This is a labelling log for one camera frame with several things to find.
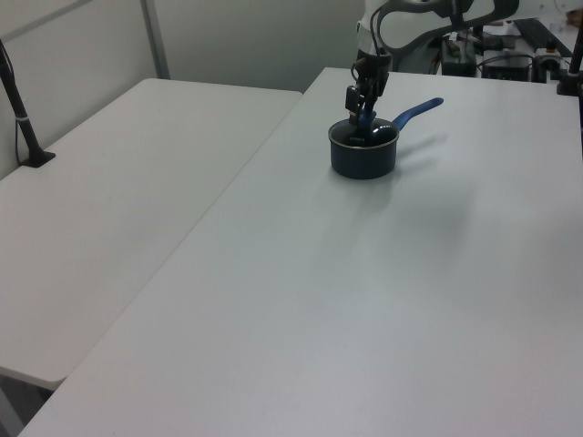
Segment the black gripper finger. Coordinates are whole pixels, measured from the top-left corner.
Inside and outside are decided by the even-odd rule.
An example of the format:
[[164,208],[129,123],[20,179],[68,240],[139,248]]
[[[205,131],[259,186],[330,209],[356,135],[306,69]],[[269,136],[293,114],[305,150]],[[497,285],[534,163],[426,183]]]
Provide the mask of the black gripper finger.
[[371,115],[377,100],[383,95],[386,87],[385,81],[373,81],[367,87],[365,92],[365,113]]
[[345,94],[345,109],[349,112],[349,123],[358,125],[364,104],[364,95],[357,86],[348,86]]

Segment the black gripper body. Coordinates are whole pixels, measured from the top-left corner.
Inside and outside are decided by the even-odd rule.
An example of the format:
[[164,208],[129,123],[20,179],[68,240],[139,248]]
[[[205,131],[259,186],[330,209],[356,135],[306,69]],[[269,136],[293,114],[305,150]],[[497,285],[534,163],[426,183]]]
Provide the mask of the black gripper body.
[[359,90],[384,90],[392,57],[385,51],[381,55],[371,55],[364,51],[357,53],[353,63],[353,79]]

